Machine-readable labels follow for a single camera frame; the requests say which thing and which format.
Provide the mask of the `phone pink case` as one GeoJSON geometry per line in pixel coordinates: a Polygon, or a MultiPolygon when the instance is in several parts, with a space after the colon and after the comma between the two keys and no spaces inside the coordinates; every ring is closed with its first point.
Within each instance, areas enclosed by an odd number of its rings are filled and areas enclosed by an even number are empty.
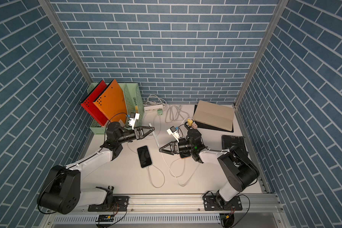
{"type": "Polygon", "coordinates": [[[180,152],[179,155],[182,159],[184,159],[184,158],[190,157],[191,153],[190,153],[190,151],[185,151],[185,152],[180,152]]]}

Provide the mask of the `phone blue case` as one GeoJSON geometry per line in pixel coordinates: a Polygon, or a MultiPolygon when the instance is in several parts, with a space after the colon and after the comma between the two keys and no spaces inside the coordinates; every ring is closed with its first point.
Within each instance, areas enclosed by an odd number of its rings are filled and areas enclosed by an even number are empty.
{"type": "Polygon", "coordinates": [[[146,168],[146,167],[151,166],[153,164],[152,159],[151,159],[151,155],[149,152],[149,148],[147,145],[139,147],[137,149],[137,153],[138,153],[138,157],[139,157],[139,161],[140,161],[140,166],[142,168],[146,168]]]}

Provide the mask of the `phone green case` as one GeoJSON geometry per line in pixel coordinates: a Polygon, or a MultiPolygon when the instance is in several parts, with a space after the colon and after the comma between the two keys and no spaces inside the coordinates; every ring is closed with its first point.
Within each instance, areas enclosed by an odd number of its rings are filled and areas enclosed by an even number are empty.
{"type": "Polygon", "coordinates": [[[152,134],[153,134],[154,140],[155,140],[155,142],[156,142],[158,148],[160,149],[160,144],[159,144],[159,141],[158,141],[158,139],[157,139],[157,135],[156,135],[155,131],[153,131],[152,134]]]}

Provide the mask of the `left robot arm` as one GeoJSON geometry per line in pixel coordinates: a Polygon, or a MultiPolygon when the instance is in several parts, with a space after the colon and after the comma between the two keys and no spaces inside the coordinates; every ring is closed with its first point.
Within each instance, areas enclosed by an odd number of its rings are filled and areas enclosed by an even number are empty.
{"type": "Polygon", "coordinates": [[[119,122],[107,124],[104,143],[91,155],[66,166],[52,167],[37,198],[38,208],[50,213],[68,214],[77,207],[87,206],[90,211],[118,210],[113,187],[81,188],[81,182],[100,166],[115,160],[124,143],[141,140],[155,130],[152,126],[139,126],[133,130],[121,127],[119,122]]]}

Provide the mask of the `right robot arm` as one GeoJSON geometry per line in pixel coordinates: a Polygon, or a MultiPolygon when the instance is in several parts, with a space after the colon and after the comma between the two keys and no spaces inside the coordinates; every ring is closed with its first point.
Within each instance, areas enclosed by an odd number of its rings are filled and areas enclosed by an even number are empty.
{"type": "Polygon", "coordinates": [[[220,165],[227,183],[216,192],[218,204],[226,204],[259,177],[259,170],[248,155],[238,146],[225,150],[212,150],[204,144],[201,133],[190,129],[185,138],[180,138],[159,148],[159,152],[181,157],[192,157],[199,163],[220,165]]]}

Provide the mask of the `green charger plug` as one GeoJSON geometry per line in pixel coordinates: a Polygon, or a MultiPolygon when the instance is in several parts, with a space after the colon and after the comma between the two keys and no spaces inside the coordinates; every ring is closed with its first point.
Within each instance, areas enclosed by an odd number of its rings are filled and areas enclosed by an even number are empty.
{"type": "Polygon", "coordinates": [[[162,116],[163,115],[163,110],[162,109],[158,109],[157,110],[157,115],[162,116]]]}

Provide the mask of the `white power strip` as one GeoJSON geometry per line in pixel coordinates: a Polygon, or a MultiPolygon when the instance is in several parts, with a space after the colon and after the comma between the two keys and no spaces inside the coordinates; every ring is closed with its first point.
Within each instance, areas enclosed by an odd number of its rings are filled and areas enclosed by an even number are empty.
{"type": "Polygon", "coordinates": [[[163,110],[163,108],[164,108],[163,104],[145,106],[144,112],[145,113],[157,112],[158,110],[163,110]]]}

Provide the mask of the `black power strip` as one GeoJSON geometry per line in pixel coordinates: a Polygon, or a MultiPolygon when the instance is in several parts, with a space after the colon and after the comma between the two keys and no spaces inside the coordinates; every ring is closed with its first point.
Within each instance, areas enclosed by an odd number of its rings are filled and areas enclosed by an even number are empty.
{"type": "Polygon", "coordinates": [[[201,137],[201,133],[188,125],[187,122],[184,123],[184,127],[187,129],[187,136],[188,137],[201,137]]]}

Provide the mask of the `yellow charger plug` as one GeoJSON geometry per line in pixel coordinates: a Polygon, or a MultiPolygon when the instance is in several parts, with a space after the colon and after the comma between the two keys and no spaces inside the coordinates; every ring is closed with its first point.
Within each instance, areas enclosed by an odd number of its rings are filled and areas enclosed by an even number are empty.
{"type": "Polygon", "coordinates": [[[193,120],[192,120],[192,119],[188,119],[188,120],[187,120],[187,124],[188,124],[188,126],[192,126],[193,120]]]}

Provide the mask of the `pink charger plug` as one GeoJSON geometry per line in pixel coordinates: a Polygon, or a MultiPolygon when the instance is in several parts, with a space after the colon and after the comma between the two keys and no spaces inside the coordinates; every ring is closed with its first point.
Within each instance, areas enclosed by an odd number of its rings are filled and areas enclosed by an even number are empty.
{"type": "Polygon", "coordinates": [[[193,129],[197,129],[198,128],[198,126],[197,126],[197,124],[195,122],[192,123],[192,128],[193,129]]]}

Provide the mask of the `green plastic file basket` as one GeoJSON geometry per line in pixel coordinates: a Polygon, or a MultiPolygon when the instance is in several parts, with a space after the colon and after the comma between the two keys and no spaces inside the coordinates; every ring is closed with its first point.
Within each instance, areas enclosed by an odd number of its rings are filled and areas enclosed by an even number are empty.
{"type": "Polygon", "coordinates": [[[129,116],[138,113],[135,127],[142,124],[144,105],[137,83],[110,83],[101,81],[92,83],[87,89],[88,95],[81,106],[92,116],[90,130],[95,135],[103,135],[109,122],[119,122],[121,126],[131,129],[129,116]]]}

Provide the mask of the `orange file folder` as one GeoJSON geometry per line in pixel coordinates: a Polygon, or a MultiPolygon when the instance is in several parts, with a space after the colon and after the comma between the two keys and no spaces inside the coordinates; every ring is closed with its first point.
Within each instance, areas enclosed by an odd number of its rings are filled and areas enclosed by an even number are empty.
{"type": "Polygon", "coordinates": [[[110,122],[126,122],[128,113],[123,90],[115,79],[107,85],[94,104],[110,122]]]}

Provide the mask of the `red file folder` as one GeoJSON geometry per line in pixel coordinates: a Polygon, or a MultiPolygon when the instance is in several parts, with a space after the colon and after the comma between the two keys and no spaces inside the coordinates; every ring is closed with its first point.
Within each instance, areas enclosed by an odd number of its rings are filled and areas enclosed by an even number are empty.
{"type": "Polygon", "coordinates": [[[106,83],[102,80],[81,102],[81,106],[97,121],[98,124],[104,126],[108,119],[94,104],[96,99],[102,94],[106,88],[106,83]]]}

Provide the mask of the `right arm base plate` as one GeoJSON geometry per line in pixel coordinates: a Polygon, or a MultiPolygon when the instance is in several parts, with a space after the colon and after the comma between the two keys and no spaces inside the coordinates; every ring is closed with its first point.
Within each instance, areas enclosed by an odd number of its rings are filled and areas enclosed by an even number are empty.
{"type": "Polygon", "coordinates": [[[222,197],[205,195],[202,197],[205,211],[242,211],[242,203],[239,196],[233,197],[230,201],[225,201],[222,197]]]}

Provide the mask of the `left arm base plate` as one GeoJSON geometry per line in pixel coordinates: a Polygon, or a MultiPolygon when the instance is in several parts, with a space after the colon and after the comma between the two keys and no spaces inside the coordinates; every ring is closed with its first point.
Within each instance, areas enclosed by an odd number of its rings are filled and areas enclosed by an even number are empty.
{"type": "Polygon", "coordinates": [[[125,212],[127,211],[129,196],[113,196],[105,199],[102,204],[89,205],[88,212],[125,212]]]}

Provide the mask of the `aluminium front rail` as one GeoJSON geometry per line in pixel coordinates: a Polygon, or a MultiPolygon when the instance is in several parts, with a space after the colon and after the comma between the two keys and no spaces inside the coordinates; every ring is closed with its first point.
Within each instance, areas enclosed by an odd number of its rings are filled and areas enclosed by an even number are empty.
{"type": "MultiPolygon", "coordinates": [[[[205,211],[202,194],[130,194],[127,212],[129,213],[229,213],[231,211],[205,211]]],[[[248,193],[239,195],[243,210],[235,212],[280,213],[282,205],[276,194],[248,193]]],[[[88,212],[89,205],[78,204],[71,213],[88,212]]]]}

